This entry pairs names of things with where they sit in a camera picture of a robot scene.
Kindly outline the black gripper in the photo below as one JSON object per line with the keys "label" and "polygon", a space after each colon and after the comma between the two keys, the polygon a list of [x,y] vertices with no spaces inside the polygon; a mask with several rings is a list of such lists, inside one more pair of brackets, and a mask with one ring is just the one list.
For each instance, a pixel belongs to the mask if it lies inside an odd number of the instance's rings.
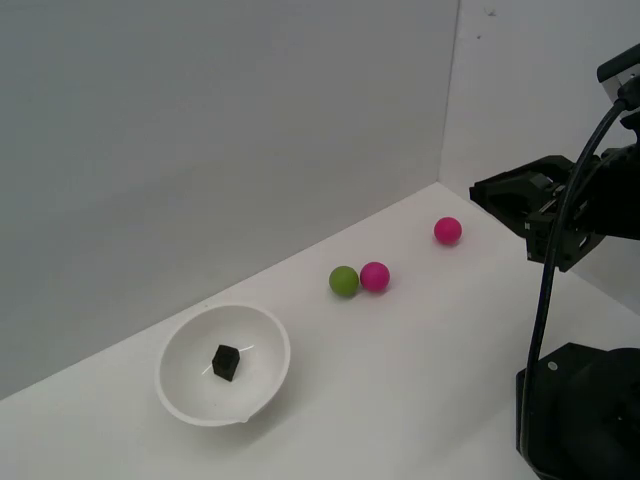
{"label": "black gripper", "polygon": [[[593,196],[586,180],[600,163],[593,157],[579,180],[563,227],[556,265],[570,270],[604,238],[588,225]],[[561,155],[549,155],[512,170],[476,182],[470,199],[520,238],[525,238],[527,258],[543,263],[573,162]]]}

